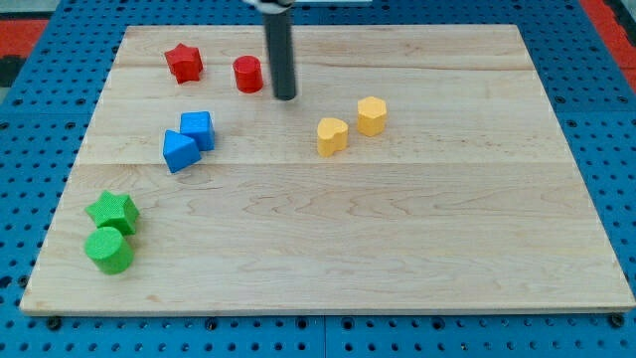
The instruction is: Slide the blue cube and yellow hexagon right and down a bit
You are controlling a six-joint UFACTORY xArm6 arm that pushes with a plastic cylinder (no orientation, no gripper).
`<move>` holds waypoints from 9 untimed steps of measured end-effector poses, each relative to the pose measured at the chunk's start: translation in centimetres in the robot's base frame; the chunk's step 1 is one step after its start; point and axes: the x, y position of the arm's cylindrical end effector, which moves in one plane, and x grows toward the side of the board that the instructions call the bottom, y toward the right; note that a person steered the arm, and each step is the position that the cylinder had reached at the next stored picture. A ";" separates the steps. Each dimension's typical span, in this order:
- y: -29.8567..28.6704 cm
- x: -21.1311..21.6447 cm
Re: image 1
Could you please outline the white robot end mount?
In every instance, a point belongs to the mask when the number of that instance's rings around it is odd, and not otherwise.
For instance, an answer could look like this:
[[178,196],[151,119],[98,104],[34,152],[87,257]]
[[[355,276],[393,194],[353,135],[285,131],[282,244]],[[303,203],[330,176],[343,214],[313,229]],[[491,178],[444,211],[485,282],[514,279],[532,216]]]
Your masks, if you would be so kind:
[[290,9],[295,0],[242,0],[249,6],[253,6],[262,14],[281,14]]

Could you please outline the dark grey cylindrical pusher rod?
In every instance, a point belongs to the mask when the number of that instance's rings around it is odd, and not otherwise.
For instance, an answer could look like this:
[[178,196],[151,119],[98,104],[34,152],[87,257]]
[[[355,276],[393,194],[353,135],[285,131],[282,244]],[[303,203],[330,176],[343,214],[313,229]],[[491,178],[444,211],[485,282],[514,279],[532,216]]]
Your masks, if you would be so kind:
[[292,100],[297,95],[293,53],[291,10],[263,15],[265,44],[273,95],[280,100]]

